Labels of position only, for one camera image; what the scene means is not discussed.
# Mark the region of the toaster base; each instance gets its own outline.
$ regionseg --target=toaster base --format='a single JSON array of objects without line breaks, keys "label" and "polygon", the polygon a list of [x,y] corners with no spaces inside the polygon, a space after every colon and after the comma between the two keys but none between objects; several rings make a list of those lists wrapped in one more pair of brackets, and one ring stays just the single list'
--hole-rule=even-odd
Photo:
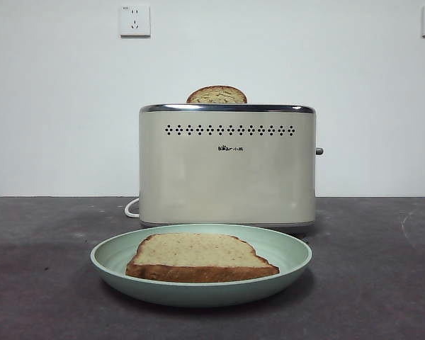
[{"label": "toaster base", "polygon": [[[140,220],[140,225],[143,228],[162,227],[164,225],[190,225],[192,223],[153,223]],[[248,225],[250,227],[259,227],[283,232],[286,234],[305,234],[312,230],[315,221],[309,222],[296,222],[296,223],[226,223],[221,222],[222,225]]]}]

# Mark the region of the white wall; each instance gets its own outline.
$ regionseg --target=white wall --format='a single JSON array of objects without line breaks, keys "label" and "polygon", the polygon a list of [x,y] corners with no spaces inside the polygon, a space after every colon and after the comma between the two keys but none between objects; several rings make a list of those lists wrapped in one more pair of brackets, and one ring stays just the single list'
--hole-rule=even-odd
[{"label": "white wall", "polygon": [[425,196],[423,1],[0,0],[0,196],[134,196],[141,106],[230,84],[317,111],[318,196]]}]

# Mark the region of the plate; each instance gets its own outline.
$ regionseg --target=plate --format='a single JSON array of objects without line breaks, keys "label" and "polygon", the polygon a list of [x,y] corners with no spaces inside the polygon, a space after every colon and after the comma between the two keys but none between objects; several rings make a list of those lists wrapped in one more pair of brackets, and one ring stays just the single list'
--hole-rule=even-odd
[{"label": "plate", "polygon": [[[259,256],[277,266],[279,274],[224,283],[176,283],[125,275],[126,264],[141,241],[152,234],[205,232],[239,237]],[[137,230],[101,242],[90,255],[99,276],[116,290],[139,300],[174,307],[221,307],[266,298],[286,289],[305,270],[312,250],[282,232],[244,225],[169,225]]]}]

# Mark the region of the bread slice in toaster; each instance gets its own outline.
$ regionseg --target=bread slice in toaster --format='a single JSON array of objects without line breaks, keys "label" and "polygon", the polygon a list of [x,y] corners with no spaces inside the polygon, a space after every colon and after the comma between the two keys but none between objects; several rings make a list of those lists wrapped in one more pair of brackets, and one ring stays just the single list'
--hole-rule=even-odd
[{"label": "bread slice in toaster", "polygon": [[193,92],[187,98],[187,103],[244,104],[247,98],[241,90],[232,86],[214,85]]},{"label": "bread slice in toaster", "polygon": [[279,270],[237,237],[182,232],[147,237],[125,273],[156,281],[211,283],[260,278]]}]

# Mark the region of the cream toaster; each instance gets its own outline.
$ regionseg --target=cream toaster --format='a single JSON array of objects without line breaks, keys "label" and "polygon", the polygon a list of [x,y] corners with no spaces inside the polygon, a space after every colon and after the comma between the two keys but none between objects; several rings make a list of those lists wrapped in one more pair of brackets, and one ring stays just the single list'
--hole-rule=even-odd
[{"label": "cream toaster", "polygon": [[307,106],[141,108],[141,224],[304,232],[315,221],[315,155],[322,154],[315,128],[315,110]]}]

